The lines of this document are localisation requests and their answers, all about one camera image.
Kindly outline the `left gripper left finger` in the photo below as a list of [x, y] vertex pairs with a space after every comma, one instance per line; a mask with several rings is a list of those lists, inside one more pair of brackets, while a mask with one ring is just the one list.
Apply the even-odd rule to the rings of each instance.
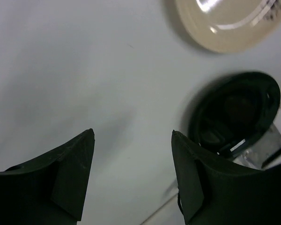
[[0, 225], [75, 225], [82, 219], [95, 134], [88, 129], [0, 172]]

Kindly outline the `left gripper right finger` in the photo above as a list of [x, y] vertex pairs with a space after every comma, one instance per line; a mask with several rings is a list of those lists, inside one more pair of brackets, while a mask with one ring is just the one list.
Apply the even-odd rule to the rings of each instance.
[[187, 225], [281, 225], [281, 164], [228, 161], [173, 131], [171, 149]]

